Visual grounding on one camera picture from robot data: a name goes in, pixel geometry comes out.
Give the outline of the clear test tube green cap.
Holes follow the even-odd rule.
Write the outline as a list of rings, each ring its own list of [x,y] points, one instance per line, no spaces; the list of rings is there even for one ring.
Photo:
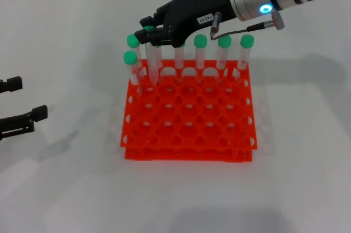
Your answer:
[[[154,49],[156,56],[156,65],[158,68],[159,74],[161,73],[161,69],[163,68],[163,60],[162,60],[162,48],[161,46],[156,46]]]
[[[201,83],[202,71],[205,68],[207,37],[203,34],[196,35],[194,38],[194,46],[195,46],[195,68],[197,71],[197,83]]]
[[[138,67],[138,56],[134,51],[126,51],[123,55],[123,61],[126,65],[128,71],[128,83],[134,90],[134,93],[141,97],[142,87],[141,87],[141,75],[140,69]]]
[[[254,45],[254,37],[252,35],[243,35],[240,40],[240,52],[237,61],[236,80],[239,80],[243,70],[246,69],[250,58],[250,51]]]
[[[130,34],[127,36],[127,45],[129,46],[130,50],[135,52],[137,55],[137,65],[139,69],[139,76],[140,78],[144,77],[143,69],[142,69],[142,58],[140,52],[140,42],[136,38],[134,34]]]
[[[221,84],[222,76],[224,75],[224,70],[227,64],[228,51],[231,46],[231,37],[226,35],[218,39],[218,54],[217,54],[217,63],[216,67],[218,70],[217,83]]]
[[[158,83],[158,61],[154,47],[150,42],[145,43],[146,60],[148,64],[148,76],[153,86]]]
[[[177,73],[177,83],[182,82],[182,70],[184,68],[184,46],[185,43],[174,49],[174,68]]]

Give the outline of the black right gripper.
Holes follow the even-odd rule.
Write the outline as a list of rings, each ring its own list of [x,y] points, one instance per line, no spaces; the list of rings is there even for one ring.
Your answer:
[[[230,0],[172,0],[159,7],[154,16],[142,18],[139,23],[144,28],[135,36],[140,44],[179,47],[192,33],[210,27],[212,21],[207,16],[217,12],[222,21],[236,18]]]

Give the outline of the orange test tube rack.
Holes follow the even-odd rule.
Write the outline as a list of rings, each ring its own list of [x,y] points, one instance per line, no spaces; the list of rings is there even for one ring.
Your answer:
[[[183,69],[163,61],[160,82],[130,84],[120,145],[129,160],[250,162],[257,149],[249,70],[230,60]]]

